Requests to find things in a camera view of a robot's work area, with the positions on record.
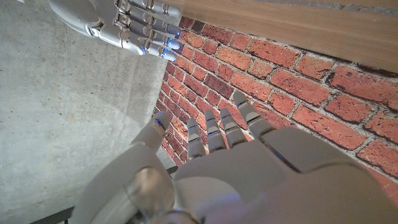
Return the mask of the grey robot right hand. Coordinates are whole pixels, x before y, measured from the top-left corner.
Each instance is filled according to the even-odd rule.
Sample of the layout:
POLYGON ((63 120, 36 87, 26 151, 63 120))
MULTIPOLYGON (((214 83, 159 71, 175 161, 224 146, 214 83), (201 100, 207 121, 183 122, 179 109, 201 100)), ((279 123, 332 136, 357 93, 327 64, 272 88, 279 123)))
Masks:
POLYGON ((126 49, 176 60, 179 27, 154 17, 178 17, 178 8, 155 0, 49 0, 54 13, 73 30, 126 49))

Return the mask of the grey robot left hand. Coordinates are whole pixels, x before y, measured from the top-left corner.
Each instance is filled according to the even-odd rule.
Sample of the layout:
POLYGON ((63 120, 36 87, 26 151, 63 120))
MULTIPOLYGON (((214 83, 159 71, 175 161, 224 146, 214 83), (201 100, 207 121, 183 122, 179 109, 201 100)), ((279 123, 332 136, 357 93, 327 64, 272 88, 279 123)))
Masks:
POLYGON ((276 129, 246 97, 205 113, 207 144, 188 120, 188 161, 170 176, 157 157, 170 119, 153 116, 87 185, 72 223, 396 223, 397 207, 355 160, 295 128, 276 129))

